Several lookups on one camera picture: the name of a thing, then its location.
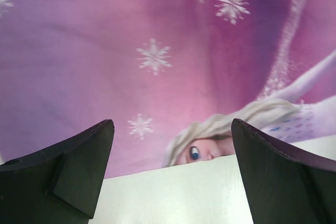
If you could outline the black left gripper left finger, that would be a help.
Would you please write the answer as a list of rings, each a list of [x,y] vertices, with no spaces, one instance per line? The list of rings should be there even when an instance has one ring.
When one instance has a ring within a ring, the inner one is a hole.
[[[75,224],[94,217],[114,136],[111,119],[1,165],[1,223]]]

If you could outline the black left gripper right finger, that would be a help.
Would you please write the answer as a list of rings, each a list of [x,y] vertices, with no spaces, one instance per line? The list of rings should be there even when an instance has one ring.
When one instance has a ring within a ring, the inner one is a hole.
[[[240,119],[233,119],[231,131],[254,223],[335,223],[334,160]]]

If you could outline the purple princess placemat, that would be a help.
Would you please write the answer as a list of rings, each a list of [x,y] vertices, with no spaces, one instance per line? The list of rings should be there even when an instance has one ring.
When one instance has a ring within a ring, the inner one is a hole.
[[[192,122],[334,48],[335,0],[1,0],[1,156],[112,119],[106,176],[156,169]]]

